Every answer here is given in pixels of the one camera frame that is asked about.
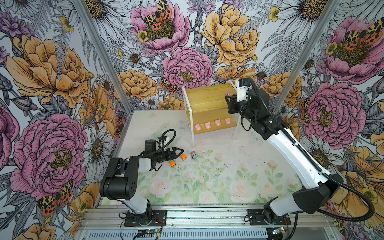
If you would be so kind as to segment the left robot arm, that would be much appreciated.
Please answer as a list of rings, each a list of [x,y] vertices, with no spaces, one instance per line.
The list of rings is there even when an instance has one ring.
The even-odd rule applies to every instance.
[[[126,159],[112,158],[100,185],[100,195],[125,205],[135,216],[152,218],[148,199],[137,193],[139,173],[154,171],[157,164],[171,162],[184,153],[177,147],[167,148],[164,141],[146,140],[144,151]]]

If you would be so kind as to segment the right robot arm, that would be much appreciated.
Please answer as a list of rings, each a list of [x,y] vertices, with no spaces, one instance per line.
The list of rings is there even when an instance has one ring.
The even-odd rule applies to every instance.
[[[238,113],[241,120],[250,122],[250,128],[272,145],[293,168],[303,187],[287,196],[277,197],[264,206],[265,219],[288,213],[313,214],[325,205],[339,190],[343,179],[318,164],[268,107],[267,95],[251,89],[246,100],[225,94],[229,113]]]

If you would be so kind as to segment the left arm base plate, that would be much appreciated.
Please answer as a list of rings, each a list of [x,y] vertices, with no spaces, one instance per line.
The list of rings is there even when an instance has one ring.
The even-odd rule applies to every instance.
[[[124,218],[125,227],[165,227],[167,222],[167,210],[152,210],[144,214],[135,214],[128,210]]]

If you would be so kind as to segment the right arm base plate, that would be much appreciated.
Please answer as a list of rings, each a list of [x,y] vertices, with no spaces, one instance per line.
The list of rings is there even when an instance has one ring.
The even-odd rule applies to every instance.
[[[291,224],[288,215],[277,216],[266,209],[248,209],[244,221],[251,226],[288,226]]]

